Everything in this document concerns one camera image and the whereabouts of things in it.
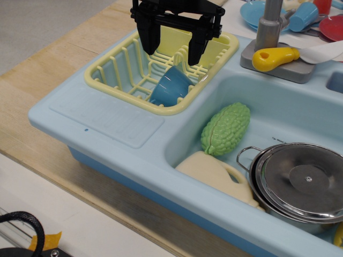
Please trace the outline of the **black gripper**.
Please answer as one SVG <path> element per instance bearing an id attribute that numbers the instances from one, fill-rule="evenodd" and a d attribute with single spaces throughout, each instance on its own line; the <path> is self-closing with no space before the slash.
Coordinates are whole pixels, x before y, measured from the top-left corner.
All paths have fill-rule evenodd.
<path id="1" fill-rule="evenodd" d="M 133 1 L 131 18 L 143 50 L 152 55 L 160 45 L 161 26 L 191 32 L 188 64 L 199 63 L 208 41 L 219 37 L 225 9 L 210 1 Z"/>

